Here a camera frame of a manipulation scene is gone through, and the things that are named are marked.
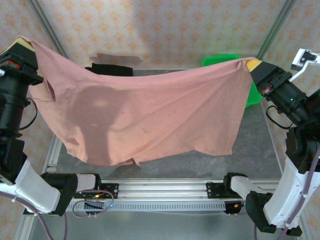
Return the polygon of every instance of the wall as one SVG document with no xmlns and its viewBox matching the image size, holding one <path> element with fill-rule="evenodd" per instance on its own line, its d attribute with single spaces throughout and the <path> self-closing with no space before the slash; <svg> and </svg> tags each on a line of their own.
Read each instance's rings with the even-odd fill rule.
<svg viewBox="0 0 320 240">
<path fill-rule="evenodd" d="M 18 35 L 35 39 L 53 49 L 41 25 L 25 0 L 6 0 L 0 4 L 0 52 L 5 50 Z M 25 126 L 35 115 L 34 106 L 23 112 L 21 126 Z M 34 169 L 40 173 L 49 150 L 53 133 L 38 114 L 33 125 L 21 132 L 25 141 L 24 152 Z M 24 208 L 18 203 L 0 197 L 0 239 L 14 238 Z"/>
<path fill-rule="evenodd" d="M 39 0 L 68 57 L 136 69 L 255 56 L 285 0 Z"/>
<path fill-rule="evenodd" d="M 276 64 L 286 71 L 289 71 L 291 62 L 299 48 L 311 49 L 313 52 L 320 53 L 319 12 L 320 4 L 318 0 L 297 1 L 265 56 L 264 61 Z M 309 66 L 306 72 L 296 80 L 294 84 L 309 96 L 320 87 L 320 68 Z M 269 105 L 271 104 L 266 101 L 263 102 L 265 109 Z M 279 115 L 273 110 L 271 111 L 271 116 L 283 126 L 290 125 L 290 121 L 283 114 Z M 268 121 L 268 124 L 271 129 L 280 164 L 283 167 L 286 158 L 286 130 L 280 129 L 270 121 Z M 314 239 L 319 239 L 320 188 L 317 189 L 308 203 L 305 213 Z"/>
</svg>

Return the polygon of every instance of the pink cloth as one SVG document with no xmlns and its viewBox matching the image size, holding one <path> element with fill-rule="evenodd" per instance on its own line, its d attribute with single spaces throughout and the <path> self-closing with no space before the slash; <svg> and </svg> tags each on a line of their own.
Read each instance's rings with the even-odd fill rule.
<svg viewBox="0 0 320 240">
<path fill-rule="evenodd" d="M 26 40 L 44 77 L 30 92 L 72 156 L 114 166 L 191 150 L 232 153 L 252 83 L 246 66 L 252 58 L 153 76 L 106 76 Z"/>
</svg>

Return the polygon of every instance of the green bin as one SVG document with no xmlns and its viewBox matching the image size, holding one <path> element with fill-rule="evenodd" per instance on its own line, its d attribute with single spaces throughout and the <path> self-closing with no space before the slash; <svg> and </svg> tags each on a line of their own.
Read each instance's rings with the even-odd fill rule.
<svg viewBox="0 0 320 240">
<path fill-rule="evenodd" d="M 236 54 L 224 54 L 224 55 L 217 55 L 217 56 L 207 56 L 202 61 L 202 66 L 209 66 L 213 64 L 219 64 L 235 59 L 241 59 L 242 57 Z M 262 96 L 258 92 L 256 85 L 254 82 L 251 84 L 248 100 L 246 102 L 246 108 L 250 107 L 251 105 L 258 104 L 261 102 Z"/>
</svg>

